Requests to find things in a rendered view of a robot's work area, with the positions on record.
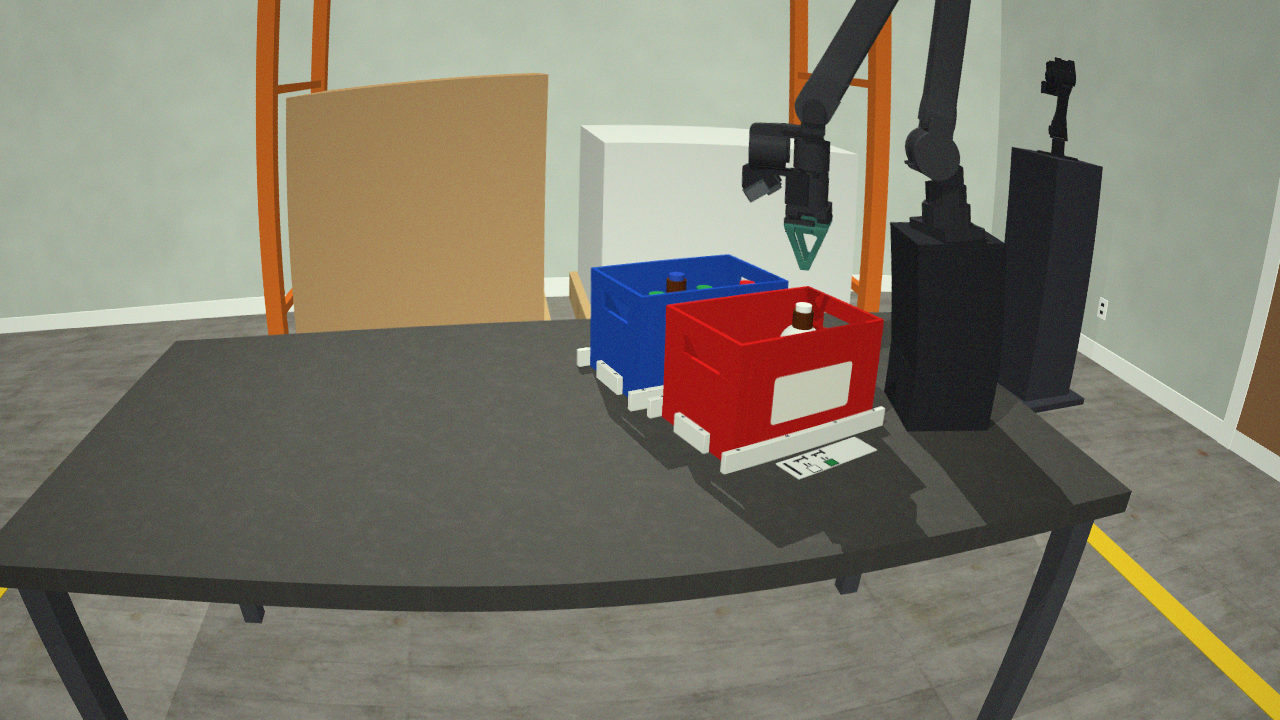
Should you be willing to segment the white paper pick list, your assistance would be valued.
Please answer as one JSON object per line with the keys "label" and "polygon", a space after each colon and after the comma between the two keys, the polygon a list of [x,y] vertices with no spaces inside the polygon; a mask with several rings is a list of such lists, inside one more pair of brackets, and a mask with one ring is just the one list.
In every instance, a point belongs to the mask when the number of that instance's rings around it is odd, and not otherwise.
{"label": "white paper pick list", "polygon": [[776,465],[785,469],[785,471],[788,471],[797,479],[803,479],[874,451],[877,451],[877,448],[873,448],[861,439],[852,437],[823,448],[817,448],[809,454],[803,454],[797,457],[776,462]]}

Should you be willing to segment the red crate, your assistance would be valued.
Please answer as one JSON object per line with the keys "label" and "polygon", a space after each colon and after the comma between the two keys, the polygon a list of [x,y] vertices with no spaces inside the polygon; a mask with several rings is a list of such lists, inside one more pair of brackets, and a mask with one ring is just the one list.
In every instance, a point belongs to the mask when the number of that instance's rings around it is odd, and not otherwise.
{"label": "red crate", "polygon": [[[817,331],[780,337],[797,302],[812,304]],[[849,325],[824,329],[824,313]],[[675,425],[682,413],[710,433],[721,459],[865,413],[876,363],[858,322],[849,304],[809,286],[666,305],[662,416]]]}

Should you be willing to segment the white bottle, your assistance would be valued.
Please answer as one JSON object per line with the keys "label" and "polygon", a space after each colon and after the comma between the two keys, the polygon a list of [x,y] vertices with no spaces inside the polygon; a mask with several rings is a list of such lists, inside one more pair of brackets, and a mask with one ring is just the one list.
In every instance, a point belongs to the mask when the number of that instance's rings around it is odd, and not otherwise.
{"label": "white bottle", "polygon": [[797,302],[796,307],[794,307],[792,325],[788,325],[780,337],[817,331],[813,327],[813,316],[812,304]]}

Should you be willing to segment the blue plastic bottle crate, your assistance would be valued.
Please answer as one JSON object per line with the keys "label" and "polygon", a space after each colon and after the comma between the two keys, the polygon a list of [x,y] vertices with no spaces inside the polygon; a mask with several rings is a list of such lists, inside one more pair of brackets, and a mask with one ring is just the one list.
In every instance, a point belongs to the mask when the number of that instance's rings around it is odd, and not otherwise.
{"label": "blue plastic bottle crate", "polygon": [[[649,295],[666,292],[669,272],[684,273],[687,291]],[[755,283],[740,284],[741,277]],[[664,386],[666,305],[765,291],[756,268],[730,254],[593,266],[590,366],[602,360],[622,375],[626,397]]]}

